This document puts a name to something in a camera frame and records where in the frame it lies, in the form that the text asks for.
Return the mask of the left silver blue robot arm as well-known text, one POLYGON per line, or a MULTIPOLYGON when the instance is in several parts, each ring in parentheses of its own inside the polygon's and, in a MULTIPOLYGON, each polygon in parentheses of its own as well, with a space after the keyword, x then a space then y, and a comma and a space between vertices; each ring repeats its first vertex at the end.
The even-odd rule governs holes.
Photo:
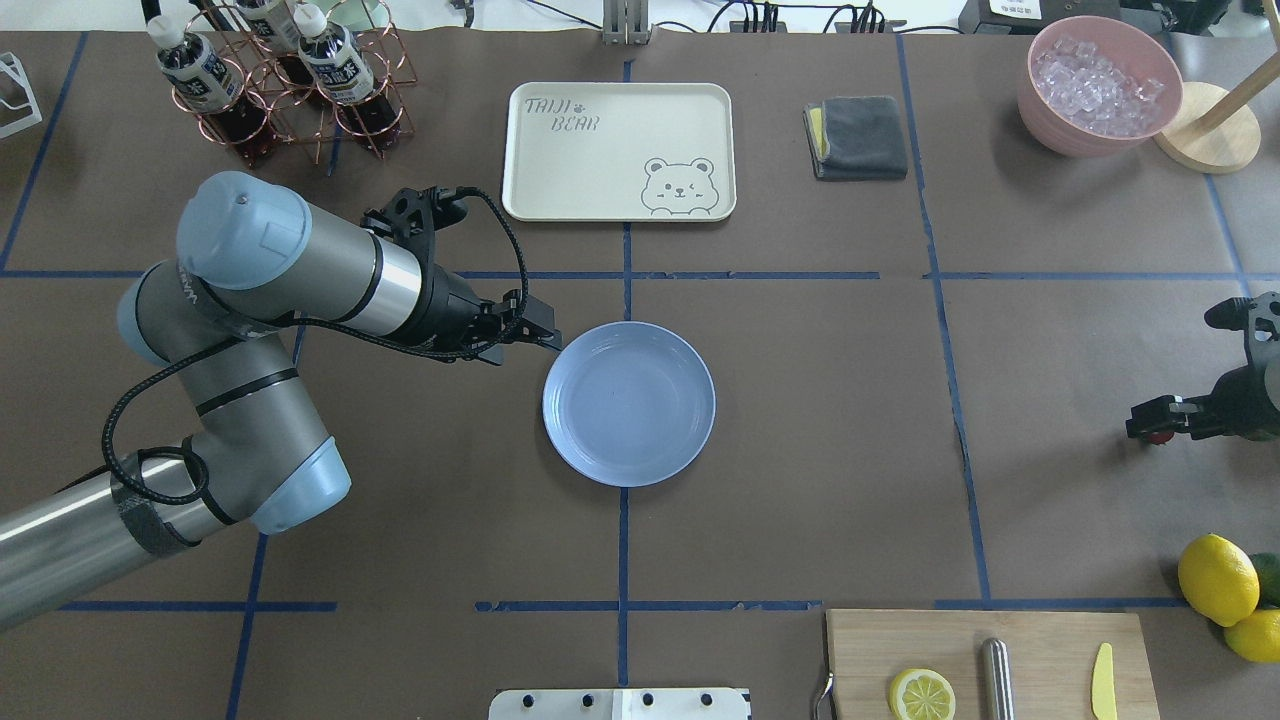
POLYGON ((403 188, 348 222, 293 190, 225 170, 187 202, 177 256, 116 307, 122 338, 157 372, 113 405, 102 466, 3 519, 4 629, 251 521, 289 530, 352 486, 280 333, 316 327, 439 363, 563 346, 529 288, 479 297, 436 263, 436 233, 474 187, 403 188))

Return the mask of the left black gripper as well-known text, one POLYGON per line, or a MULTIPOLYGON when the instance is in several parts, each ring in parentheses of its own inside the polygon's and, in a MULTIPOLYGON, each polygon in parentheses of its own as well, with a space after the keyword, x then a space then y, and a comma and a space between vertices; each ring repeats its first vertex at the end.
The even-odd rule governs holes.
POLYGON ((484 351, 498 345, 536 345, 563 350, 553 306, 526 292, 507 292, 500 311, 493 301, 475 295, 460 275, 431 265, 428 304, 419 320, 419 347, 424 351, 484 351))

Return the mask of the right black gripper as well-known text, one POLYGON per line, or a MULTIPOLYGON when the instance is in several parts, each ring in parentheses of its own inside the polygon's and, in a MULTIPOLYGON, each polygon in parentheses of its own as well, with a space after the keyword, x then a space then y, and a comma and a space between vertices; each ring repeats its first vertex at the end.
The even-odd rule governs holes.
POLYGON ((1224 374, 1207 401, 1165 395, 1130 409, 1126 437, 1143 441, 1151 432, 1175 430, 1201 437, 1235 436, 1249 441, 1279 437, 1279 363, 1263 369, 1242 366, 1224 374))

